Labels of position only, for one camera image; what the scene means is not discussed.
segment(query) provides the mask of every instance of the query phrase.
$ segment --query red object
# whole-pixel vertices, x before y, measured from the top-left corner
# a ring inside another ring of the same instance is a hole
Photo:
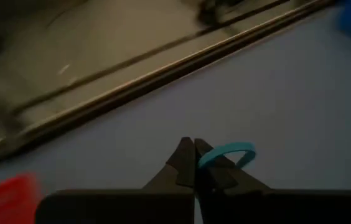
[[[32,175],[20,175],[0,184],[0,224],[34,223],[39,202]]]

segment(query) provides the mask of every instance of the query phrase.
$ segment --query gray surface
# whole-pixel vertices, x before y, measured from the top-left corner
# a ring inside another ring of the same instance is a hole
[[[142,187],[182,136],[252,141],[245,170],[271,187],[351,189],[351,38],[330,10],[0,164],[45,194]]]

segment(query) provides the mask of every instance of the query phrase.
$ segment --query blue rubber band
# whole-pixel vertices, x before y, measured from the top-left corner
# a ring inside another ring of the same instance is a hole
[[[246,152],[242,158],[235,164],[237,168],[241,169],[247,165],[250,161],[255,159],[256,150],[255,146],[250,142],[234,142],[226,144],[224,146],[218,146],[212,149],[210,152],[204,154],[198,162],[198,168],[207,167],[211,162],[213,162],[218,156],[228,154],[231,152]]]

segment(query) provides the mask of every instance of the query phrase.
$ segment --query table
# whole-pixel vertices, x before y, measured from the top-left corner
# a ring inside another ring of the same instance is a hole
[[[0,163],[0,181],[28,171],[44,194],[140,188],[191,136],[255,143],[245,170],[270,187],[351,189],[351,37],[335,26],[339,12],[316,14]]]

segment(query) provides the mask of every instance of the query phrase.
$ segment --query blue ring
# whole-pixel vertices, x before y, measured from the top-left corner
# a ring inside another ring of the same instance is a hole
[[[250,142],[234,142],[226,144],[224,146],[218,146],[212,149],[210,152],[204,154],[198,162],[198,168],[202,169],[207,167],[213,162],[218,156],[228,154],[231,152],[246,152],[242,158],[235,164],[237,168],[241,169],[256,157],[255,146]]]

